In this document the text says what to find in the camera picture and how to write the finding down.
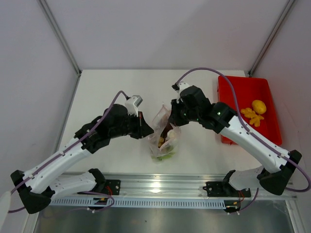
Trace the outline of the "papaya slice toy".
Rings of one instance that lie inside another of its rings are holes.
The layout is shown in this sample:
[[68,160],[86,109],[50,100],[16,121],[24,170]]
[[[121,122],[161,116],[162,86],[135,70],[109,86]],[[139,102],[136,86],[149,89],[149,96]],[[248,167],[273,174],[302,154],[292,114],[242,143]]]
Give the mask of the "papaya slice toy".
[[167,114],[165,114],[161,118],[159,125],[160,125],[160,136],[162,137],[167,137],[168,132],[173,129],[173,127],[169,122],[169,115]]

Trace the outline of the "longan fruit bunch toy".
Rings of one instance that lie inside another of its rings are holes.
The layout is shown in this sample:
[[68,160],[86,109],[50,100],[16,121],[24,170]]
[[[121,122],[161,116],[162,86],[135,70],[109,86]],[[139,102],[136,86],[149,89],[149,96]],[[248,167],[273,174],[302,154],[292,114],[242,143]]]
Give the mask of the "longan fruit bunch toy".
[[167,141],[168,141],[168,138],[167,137],[160,137],[159,138],[159,141],[158,141],[158,148],[160,149],[160,148],[164,148],[164,147],[166,147],[167,146]]

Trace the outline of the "clear zip top bag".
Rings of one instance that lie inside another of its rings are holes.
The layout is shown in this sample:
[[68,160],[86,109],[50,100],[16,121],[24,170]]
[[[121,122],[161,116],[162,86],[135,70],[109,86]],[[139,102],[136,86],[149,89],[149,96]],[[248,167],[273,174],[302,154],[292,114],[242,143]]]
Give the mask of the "clear zip top bag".
[[151,122],[154,133],[147,137],[151,159],[154,162],[162,162],[174,157],[179,152],[179,139],[181,130],[169,122],[171,109],[162,105]]

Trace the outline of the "white green leek toy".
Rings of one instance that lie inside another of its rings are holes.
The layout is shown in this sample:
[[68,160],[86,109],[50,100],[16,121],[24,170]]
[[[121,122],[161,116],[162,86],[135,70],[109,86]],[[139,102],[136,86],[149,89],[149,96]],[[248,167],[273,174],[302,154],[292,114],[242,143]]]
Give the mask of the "white green leek toy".
[[151,148],[152,158],[155,161],[163,161],[172,158],[178,152],[178,133],[175,130],[170,130],[167,134],[167,146],[164,148],[158,148],[158,142]]

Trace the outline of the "yellow ginger root toy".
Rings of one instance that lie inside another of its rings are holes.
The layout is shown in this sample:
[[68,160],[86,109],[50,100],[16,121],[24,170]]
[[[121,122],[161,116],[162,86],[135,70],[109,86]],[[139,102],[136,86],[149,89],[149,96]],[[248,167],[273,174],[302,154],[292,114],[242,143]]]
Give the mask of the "yellow ginger root toy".
[[259,127],[260,126],[260,121],[264,120],[264,117],[261,115],[258,115],[254,110],[252,110],[251,108],[245,108],[245,109],[241,109],[240,112],[249,120],[249,124],[253,125],[255,127]]

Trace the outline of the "yellow potato toy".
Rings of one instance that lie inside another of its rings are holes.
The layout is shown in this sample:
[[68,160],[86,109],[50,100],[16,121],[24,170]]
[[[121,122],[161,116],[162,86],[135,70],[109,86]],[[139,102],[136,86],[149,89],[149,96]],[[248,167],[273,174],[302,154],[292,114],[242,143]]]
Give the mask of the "yellow potato toy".
[[265,103],[261,100],[254,100],[252,102],[252,108],[258,115],[262,115],[267,111]]

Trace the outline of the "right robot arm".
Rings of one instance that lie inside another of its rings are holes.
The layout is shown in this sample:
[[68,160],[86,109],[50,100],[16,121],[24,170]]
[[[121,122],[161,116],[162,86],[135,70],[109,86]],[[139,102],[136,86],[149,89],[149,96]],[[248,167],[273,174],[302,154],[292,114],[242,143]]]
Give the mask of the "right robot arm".
[[298,151],[287,151],[248,128],[234,109],[223,102],[210,103],[200,88],[184,82],[174,84],[172,88],[178,97],[171,101],[171,124],[180,127],[197,122],[230,139],[260,162],[260,167],[254,169],[229,171],[222,181],[222,191],[226,195],[261,187],[274,195],[283,194],[295,171],[294,164],[302,157]]

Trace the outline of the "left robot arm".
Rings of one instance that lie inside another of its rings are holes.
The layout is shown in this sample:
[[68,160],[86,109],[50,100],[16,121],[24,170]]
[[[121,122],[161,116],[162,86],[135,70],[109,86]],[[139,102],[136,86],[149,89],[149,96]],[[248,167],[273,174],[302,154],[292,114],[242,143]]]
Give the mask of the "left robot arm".
[[141,139],[153,132],[141,111],[129,113],[123,105],[111,105],[102,116],[85,124],[69,143],[40,165],[11,174],[14,191],[18,192],[23,209],[35,214],[53,200],[71,194],[105,193],[106,179],[97,168],[66,179],[60,179],[59,176],[75,163],[108,146],[111,139],[127,135]]

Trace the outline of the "red plastic bin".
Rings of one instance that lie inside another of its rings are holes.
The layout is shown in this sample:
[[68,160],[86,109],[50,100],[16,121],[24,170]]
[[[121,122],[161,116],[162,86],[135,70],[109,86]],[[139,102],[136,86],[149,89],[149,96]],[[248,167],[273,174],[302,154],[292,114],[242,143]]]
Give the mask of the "red plastic bin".
[[[276,109],[273,97],[266,79],[247,78],[237,76],[227,76],[234,87],[239,110],[252,108],[254,100],[262,101],[267,110],[263,114],[264,119],[260,120],[260,125],[251,125],[260,134],[280,146],[282,137],[279,129]],[[237,111],[234,97],[228,82],[221,76],[218,77],[218,101],[224,102]]]

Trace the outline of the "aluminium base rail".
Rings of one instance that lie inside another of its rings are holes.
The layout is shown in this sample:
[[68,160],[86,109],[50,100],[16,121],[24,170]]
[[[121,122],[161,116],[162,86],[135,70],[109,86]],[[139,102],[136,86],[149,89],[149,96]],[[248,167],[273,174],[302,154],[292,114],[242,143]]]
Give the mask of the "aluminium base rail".
[[[220,175],[102,174],[96,169],[83,174],[63,174],[58,178],[37,174],[26,182],[33,193],[47,194],[51,200],[74,195],[99,198],[199,198],[208,197],[202,188],[206,182],[222,181]],[[120,194],[91,192],[106,180],[121,180]]]

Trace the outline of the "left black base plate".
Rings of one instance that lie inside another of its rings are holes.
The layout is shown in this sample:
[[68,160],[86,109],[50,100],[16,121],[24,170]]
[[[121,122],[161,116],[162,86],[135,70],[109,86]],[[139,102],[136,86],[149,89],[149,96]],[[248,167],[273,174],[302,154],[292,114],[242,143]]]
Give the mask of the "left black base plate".
[[121,188],[121,180],[106,180],[105,184],[100,186],[98,189],[94,188],[91,192],[98,192],[107,195],[119,195]]

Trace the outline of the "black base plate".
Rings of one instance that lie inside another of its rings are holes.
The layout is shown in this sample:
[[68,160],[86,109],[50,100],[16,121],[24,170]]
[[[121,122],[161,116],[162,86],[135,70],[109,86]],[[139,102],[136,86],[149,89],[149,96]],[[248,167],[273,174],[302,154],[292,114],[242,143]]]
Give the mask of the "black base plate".
[[91,192],[98,192],[107,195],[119,195],[121,188],[121,180],[106,180],[105,184],[100,186],[98,189],[94,188]]
[[219,181],[206,182],[202,189],[207,192],[208,197],[251,197],[250,189],[236,190],[231,185]]

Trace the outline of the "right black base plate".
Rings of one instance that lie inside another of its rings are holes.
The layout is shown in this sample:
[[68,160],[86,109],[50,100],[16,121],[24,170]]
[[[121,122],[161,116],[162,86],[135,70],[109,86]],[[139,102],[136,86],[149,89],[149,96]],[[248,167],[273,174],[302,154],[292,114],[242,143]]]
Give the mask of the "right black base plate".
[[236,190],[231,185],[219,181],[206,182],[202,189],[207,192],[208,197],[251,197],[250,189]]

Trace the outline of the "right aluminium frame post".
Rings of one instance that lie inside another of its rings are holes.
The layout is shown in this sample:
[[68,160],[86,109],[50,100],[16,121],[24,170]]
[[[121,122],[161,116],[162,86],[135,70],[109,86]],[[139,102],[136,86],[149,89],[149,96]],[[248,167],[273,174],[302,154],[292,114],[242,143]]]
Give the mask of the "right aluminium frame post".
[[283,7],[280,15],[278,16],[275,24],[273,25],[267,39],[265,40],[263,46],[260,49],[259,54],[256,56],[254,62],[252,63],[250,69],[247,72],[248,77],[253,77],[255,72],[257,71],[258,67],[262,63],[265,55],[269,51],[270,47],[272,46],[273,42],[277,38],[280,30],[284,26],[286,20],[288,19],[289,15],[291,14],[292,10],[294,9],[295,5],[298,3],[297,0],[288,0],[286,1],[285,6]]

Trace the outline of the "aluminium frame post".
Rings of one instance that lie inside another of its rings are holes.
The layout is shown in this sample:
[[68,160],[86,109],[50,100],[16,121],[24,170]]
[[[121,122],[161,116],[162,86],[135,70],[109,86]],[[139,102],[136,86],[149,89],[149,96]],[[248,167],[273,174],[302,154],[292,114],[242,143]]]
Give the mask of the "aluminium frame post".
[[76,73],[76,75],[78,77],[80,77],[82,71],[79,68],[79,65],[69,47],[69,44],[67,42],[67,40],[65,39],[62,30],[59,26],[59,24],[57,23],[57,20],[51,10],[51,8],[49,7],[49,4],[46,0],[37,0],[37,3],[39,5],[39,7],[41,8],[50,28],[52,29],[56,39],[58,40],[58,43],[60,44],[65,56],[67,57],[70,65],[72,66],[74,72]]
[[275,24],[273,25],[267,39],[265,40],[263,46],[260,49],[259,54],[256,56],[254,62],[252,63],[250,69],[247,72],[248,77],[253,77],[255,72],[257,71],[258,67],[262,63],[265,55],[269,51],[270,47],[272,46],[273,42],[277,38],[280,30],[284,26],[286,20],[288,19],[289,15],[291,14],[292,10],[294,9],[295,5],[298,3],[297,0],[288,0],[286,1],[285,6],[283,7],[280,15],[278,16]]

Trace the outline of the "left aluminium frame post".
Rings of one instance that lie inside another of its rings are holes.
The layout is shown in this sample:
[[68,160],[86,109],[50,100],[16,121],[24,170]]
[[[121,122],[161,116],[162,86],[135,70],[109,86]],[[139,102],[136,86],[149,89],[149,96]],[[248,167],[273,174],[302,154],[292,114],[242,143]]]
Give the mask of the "left aluminium frame post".
[[67,42],[67,40],[65,39],[62,30],[59,26],[59,24],[57,23],[57,20],[51,10],[51,8],[49,7],[49,4],[46,0],[37,0],[37,3],[39,5],[39,7],[41,8],[50,28],[52,29],[56,39],[58,40],[58,43],[60,44],[65,56],[67,57],[70,65],[72,66],[74,72],[76,73],[76,75],[78,77],[80,77],[82,71],[79,68],[79,65],[69,47],[69,44]]

